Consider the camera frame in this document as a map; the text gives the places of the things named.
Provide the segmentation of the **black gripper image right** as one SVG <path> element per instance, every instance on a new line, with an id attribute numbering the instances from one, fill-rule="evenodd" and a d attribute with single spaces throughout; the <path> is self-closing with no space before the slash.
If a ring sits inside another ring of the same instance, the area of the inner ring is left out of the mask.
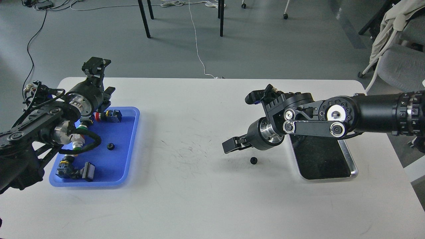
<path id="1" fill-rule="evenodd" d="M 234 136 L 226 140 L 222 143 L 222 148 L 226 154 L 252 147 L 265 151 L 280 145 L 283 140 L 284 136 L 277 134 L 273 130 L 267 118 L 260 118 L 249 126 L 247 134 Z"/>

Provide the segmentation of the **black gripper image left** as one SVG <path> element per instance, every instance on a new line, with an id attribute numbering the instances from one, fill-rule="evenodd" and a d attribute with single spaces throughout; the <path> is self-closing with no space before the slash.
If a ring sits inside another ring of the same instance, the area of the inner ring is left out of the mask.
<path id="1" fill-rule="evenodd" d="M 75 106 L 81 117 L 89 117 L 94 112 L 103 113 L 111 105 L 110 98 L 115 87 L 104 90 L 104 70 L 111 63 L 110 59 L 92 56 L 82 65 L 87 80 L 78 83 L 66 94 L 67 101 Z"/>

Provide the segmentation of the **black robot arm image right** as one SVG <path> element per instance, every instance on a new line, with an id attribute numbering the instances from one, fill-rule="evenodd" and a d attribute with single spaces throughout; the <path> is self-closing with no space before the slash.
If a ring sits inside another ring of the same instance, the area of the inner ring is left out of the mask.
<path id="1" fill-rule="evenodd" d="M 281 144 L 288 134 L 343 140 L 364 132 L 415 136 L 413 146 L 424 153 L 424 91 L 314 101 L 310 93 L 284 93 L 269 84 L 250 92 L 245 102 L 261 104 L 265 116 L 252 123 L 246 134 L 223 142 L 224 153 L 246 148 L 265 151 Z"/>

